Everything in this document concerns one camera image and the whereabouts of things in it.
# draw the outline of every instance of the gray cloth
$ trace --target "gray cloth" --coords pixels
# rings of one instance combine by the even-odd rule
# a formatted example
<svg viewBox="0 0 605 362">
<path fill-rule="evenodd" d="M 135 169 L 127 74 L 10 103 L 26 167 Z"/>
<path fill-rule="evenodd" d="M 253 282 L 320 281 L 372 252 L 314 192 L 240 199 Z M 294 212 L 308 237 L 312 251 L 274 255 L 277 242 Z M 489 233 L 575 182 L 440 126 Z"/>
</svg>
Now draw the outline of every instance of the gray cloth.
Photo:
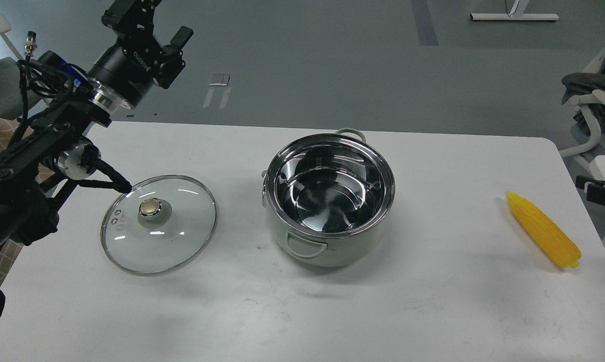
<svg viewBox="0 0 605 362">
<path fill-rule="evenodd" d="M 23 102 L 19 90 L 20 74 L 14 59 L 0 60 L 0 118 L 15 119 L 23 113 Z M 40 97 L 27 92 L 28 108 L 32 108 Z"/>
<path fill-rule="evenodd" d="M 562 84 L 566 86 L 566 92 L 562 97 L 562 103 L 566 103 L 572 96 L 590 94 L 595 89 L 605 92 L 605 74 L 601 73 L 572 73 L 562 78 Z M 605 106 L 589 105 L 590 110 L 599 122 L 601 132 L 605 132 Z M 577 112 L 573 119 L 578 123 L 579 130 L 585 135 L 590 135 L 589 128 L 582 112 Z"/>
</svg>

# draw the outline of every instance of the black clamp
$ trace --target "black clamp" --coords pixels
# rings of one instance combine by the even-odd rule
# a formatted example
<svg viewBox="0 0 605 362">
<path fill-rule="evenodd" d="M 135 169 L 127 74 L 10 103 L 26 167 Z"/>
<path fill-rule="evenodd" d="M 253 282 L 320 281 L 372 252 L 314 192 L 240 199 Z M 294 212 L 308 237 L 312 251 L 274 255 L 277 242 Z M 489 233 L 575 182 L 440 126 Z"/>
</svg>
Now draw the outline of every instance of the black clamp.
<svg viewBox="0 0 605 362">
<path fill-rule="evenodd" d="M 575 187 L 586 191 L 586 200 L 605 206 L 605 181 L 578 176 L 575 179 Z"/>
</svg>

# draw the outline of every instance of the yellow toy corn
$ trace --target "yellow toy corn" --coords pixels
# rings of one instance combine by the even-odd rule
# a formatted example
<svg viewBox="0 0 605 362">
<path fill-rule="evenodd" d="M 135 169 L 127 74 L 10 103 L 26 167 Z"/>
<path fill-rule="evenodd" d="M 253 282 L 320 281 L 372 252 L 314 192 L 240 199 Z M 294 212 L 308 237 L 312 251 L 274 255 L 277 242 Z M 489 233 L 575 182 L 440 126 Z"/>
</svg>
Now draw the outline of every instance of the yellow toy corn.
<svg viewBox="0 0 605 362">
<path fill-rule="evenodd" d="M 512 215 L 559 268 L 580 265 L 582 252 L 537 206 L 514 192 L 505 193 Z"/>
</svg>

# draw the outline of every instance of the glass pot lid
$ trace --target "glass pot lid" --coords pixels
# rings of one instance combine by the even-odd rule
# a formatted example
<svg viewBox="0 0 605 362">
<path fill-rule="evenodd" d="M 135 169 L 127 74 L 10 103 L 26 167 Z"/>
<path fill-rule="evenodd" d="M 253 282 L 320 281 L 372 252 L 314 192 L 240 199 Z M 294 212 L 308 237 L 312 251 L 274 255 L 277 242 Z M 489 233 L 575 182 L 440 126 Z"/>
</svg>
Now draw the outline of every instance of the glass pot lid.
<svg viewBox="0 0 605 362">
<path fill-rule="evenodd" d="M 158 176 L 112 203 L 103 218 L 101 240 L 117 266 L 150 275 L 194 257 L 216 224 L 217 205 L 204 184 L 188 176 Z"/>
</svg>

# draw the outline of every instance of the robotic arm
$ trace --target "robotic arm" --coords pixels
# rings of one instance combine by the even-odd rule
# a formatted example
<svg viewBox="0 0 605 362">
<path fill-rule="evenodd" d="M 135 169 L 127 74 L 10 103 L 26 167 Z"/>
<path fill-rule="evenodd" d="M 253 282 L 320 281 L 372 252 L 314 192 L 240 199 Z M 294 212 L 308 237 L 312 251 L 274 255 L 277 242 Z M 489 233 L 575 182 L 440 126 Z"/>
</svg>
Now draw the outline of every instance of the robotic arm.
<svg viewBox="0 0 605 362">
<path fill-rule="evenodd" d="M 116 0 L 102 16 L 103 25 L 117 34 L 116 43 L 86 74 L 51 51 L 38 61 L 19 60 L 22 72 L 31 68 L 51 75 L 59 80 L 61 91 L 49 108 L 21 120 L 19 128 L 31 126 L 34 133 L 20 140 L 17 130 L 13 142 L 0 153 L 0 247 L 8 238 L 30 245 L 56 232 L 58 210 L 76 186 L 130 192 L 130 183 L 100 159 L 84 134 L 93 123 L 109 126 L 118 106 L 137 106 L 153 83 L 167 89 L 185 67 L 181 49 L 193 31 L 181 27 L 168 45 L 160 46 L 152 22 L 159 3 Z M 39 163 L 55 172 L 42 184 L 35 181 Z M 111 183 L 85 179 L 97 169 Z M 55 197 L 45 195 L 64 179 Z"/>
</svg>

